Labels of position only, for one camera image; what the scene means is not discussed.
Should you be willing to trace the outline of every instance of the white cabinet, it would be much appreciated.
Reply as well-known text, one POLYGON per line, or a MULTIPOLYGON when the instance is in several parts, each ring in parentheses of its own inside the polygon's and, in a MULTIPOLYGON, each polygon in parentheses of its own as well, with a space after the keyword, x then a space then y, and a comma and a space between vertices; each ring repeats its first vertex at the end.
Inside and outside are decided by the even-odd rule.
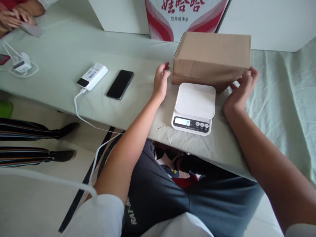
POLYGON ((149 35, 145 0, 89 0, 105 31, 149 35))
POLYGON ((296 52, 316 36, 316 0, 231 0, 218 33, 251 35, 251 48, 296 52))

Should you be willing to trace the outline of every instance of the hand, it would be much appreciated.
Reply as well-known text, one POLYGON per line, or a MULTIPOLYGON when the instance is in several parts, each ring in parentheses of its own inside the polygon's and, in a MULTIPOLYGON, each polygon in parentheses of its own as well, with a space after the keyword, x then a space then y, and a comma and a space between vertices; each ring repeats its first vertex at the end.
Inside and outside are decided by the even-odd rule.
POLYGON ((22 24, 22 21, 16 18, 15 13, 10 11, 0 12, 0 30, 3 32, 12 31, 18 28, 22 24))
POLYGON ((230 85, 233 91, 223 106, 225 116, 231 111, 246 112, 246 101, 258 81, 259 75, 259 72, 251 67, 237 79, 239 87, 233 83, 230 85))
POLYGON ((20 19, 20 15, 23 18, 23 20, 26 23, 29 23, 30 25, 37 25, 34 17, 26 10, 24 10, 21 7, 16 7, 13 9, 13 12, 15 13, 15 15, 17 16, 18 19, 20 19))
POLYGON ((161 64, 159 67, 157 67, 156 75, 154 79, 154 90, 152 92, 152 98, 159 100, 161 103, 166 96, 167 92, 167 78, 170 76, 169 70, 169 62, 166 62, 164 64, 161 64))

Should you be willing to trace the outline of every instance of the kitchen scale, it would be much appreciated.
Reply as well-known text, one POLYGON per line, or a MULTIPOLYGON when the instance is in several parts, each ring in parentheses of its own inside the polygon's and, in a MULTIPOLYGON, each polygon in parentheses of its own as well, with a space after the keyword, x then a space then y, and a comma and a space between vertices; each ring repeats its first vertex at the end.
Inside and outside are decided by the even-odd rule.
POLYGON ((171 126, 174 129, 207 136, 215 115, 216 90, 212 86, 182 83, 174 106, 171 126))

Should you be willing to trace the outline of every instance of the light green tablecloth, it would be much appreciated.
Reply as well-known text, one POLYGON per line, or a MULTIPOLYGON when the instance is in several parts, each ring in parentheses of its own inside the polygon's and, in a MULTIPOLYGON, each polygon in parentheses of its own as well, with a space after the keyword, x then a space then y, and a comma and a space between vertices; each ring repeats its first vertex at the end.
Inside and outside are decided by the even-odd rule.
MULTIPOLYGON (((73 98, 80 90, 76 81, 98 62, 109 72, 78 99, 79 113, 121 129, 128 128, 150 98, 156 67, 170 61, 172 69, 178 45, 144 35, 104 32, 88 1, 83 0, 57 2, 38 23, 45 31, 39 39, 20 29, 5 38, 17 51, 30 55, 39 66, 38 73, 21 79, 0 72, 0 89, 74 114, 73 98), (121 69, 133 71, 135 77, 117 101, 105 93, 121 69)), ((316 39, 296 53, 252 51, 251 58, 261 77, 247 103, 249 115, 315 185, 316 39)), ((178 86, 168 85, 149 137, 253 179, 222 113, 229 89, 216 97, 212 131, 206 137, 171 127, 177 90, 178 86)))

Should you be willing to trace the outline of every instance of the white cable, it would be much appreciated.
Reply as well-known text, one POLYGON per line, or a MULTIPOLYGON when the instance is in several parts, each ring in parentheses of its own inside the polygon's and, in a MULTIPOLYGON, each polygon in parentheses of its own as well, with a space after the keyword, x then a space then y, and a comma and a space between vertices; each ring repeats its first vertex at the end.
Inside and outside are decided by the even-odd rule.
POLYGON ((83 118, 80 117, 80 115, 78 114, 78 107, 77 107, 77 101, 76 100, 77 100, 78 96, 80 96, 81 94, 85 93, 86 91, 87 91, 86 89, 81 89, 80 93, 78 95, 76 95, 75 98, 74 98, 76 115, 78 116, 78 118, 80 118, 82 121, 86 122, 87 124, 91 125, 92 127, 96 128, 96 129, 100 129, 100 130, 103 130, 103 131, 106 131, 106 132, 121 134, 121 133, 118 133, 118 132, 112 132, 112 131, 109 131, 109 130, 106 130, 106 129, 98 128, 98 127, 92 125, 91 123, 89 123, 88 121, 86 121, 86 120, 84 120, 83 118))
POLYGON ((22 176, 22 177, 52 182, 52 183, 64 184, 64 185, 72 186, 75 188, 79 188, 79 189, 89 192, 92 196, 92 202, 96 204, 97 195, 98 195, 96 190, 93 187, 83 184, 83 183, 76 183, 73 181, 43 174, 37 171, 24 170, 24 169, 18 169, 18 168, 0 168, 0 174, 4 174, 4 175, 12 174, 12 175, 17 175, 17 176, 22 176))
POLYGON ((120 134, 116 135, 115 137, 111 138, 110 140, 108 140, 106 143, 103 143, 101 146, 99 146, 98 150, 96 151, 96 154, 95 154, 95 158, 94 158, 94 161, 93 161, 93 166, 92 166, 92 171, 91 171, 91 174, 90 174, 90 178, 89 178, 89 185, 91 185, 92 187, 92 175, 93 175, 93 172, 94 172, 94 169, 95 169, 95 166, 96 166, 96 160, 98 158, 98 154, 99 154, 99 150, 101 149, 101 147, 103 147, 104 145, 106 145, 109 141, 113 140, 114 138, 116 138, 117 136, 119 136, 120 134))
MULTIPOLYGON (((19 57, 23 58, 21 55, 19 55, 19 54, 3 39, 3 42, 2 42, 3 47, 4 47, 4 49, 6 50, 6 52, 8 53, 8 55, 9 55, 11 58, 12 58, 12 55, 10 54, 10 52, 8 51, 8 49, 7 49, 7 47, 6 47, 6 45, 5 45, 4 43, 5 43, 7 46, 9 46, 10 49, 12 49, 13 52, 15 52, 19 57)), ((36 67, 36 70, 35 70, 33 73, 31 73, 30 75, 28 75, 28 76, 25 76, 26 73, 27 73, 27 71, 26 71, 26 73, 24 73, 23 76, 17 75, 15 72, 12 71, 13 67, 11 67, 9 70, 1 70, 1 71, 8 71, 8 72, 12 73, 13 75, 15 75, 15 76, 17 76, 17 77, 21 77, 21 78, 28 78, 28 77, 31 77, 31 76, 33 76, 35 73, 37 73, 37 71, 39 70, 39 67, 38 67, 34 62, 32 62, 31 60, 28 60, 28 61, 29 61, 30 63, 32 63, 32 64, 36 67)))

